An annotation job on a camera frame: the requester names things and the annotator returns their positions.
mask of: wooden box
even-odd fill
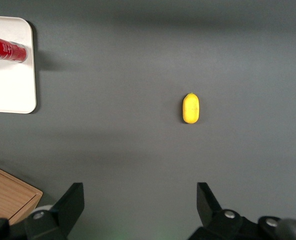
[[[10,224],[25,219],[35,209],[42,192],[0,170],[0,218]]]

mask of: gray tabletop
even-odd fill
[[[37,108],[0,113],[0,168],[83,240],[184,240],[197,182],[252,221],[296,218],[296,0],[5,1],[34,34]],[[200,119],[182,121],[182,99]]]

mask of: gray surface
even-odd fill
[[[0,16],[34,26],[38,93],[33,114],[0,113],[0,168],[43,204],[83,182],[71,239],[187,239],[197,182],[250,220],[296,218],[296,1],[0,1]]]

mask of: red can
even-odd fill
[[[0,60],[23,62],[27,58],[26,48],[17,43],[0,39]]]

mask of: white cutting board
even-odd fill
[[[28,114],[36,107],[31,27],[21,18],[0,16],[0,39],[28,51],[22,63],[0,60],[0,112]]]

